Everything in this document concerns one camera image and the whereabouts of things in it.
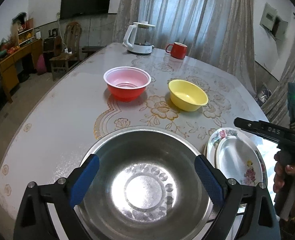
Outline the right hand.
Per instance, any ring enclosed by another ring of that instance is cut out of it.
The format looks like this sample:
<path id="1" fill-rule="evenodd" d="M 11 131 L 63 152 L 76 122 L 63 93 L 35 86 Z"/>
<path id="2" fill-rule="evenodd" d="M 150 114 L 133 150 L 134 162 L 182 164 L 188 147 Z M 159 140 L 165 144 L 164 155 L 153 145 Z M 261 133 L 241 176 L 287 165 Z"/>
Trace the right hand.
<path id="1" fill-rule="evenodd" d="M 274 159 L 277 162 L 275 165 L 275 177 L 274 177 L 274 185 L 273 191 L 274 193 L 278 193 L 285 184 L 285 176 L 293 176 L 295 177 L 295 164 L 292 165 L 282 165 L 280 163 L 281 154 L 283 151 L 279 151 L 275 154 Z"/>

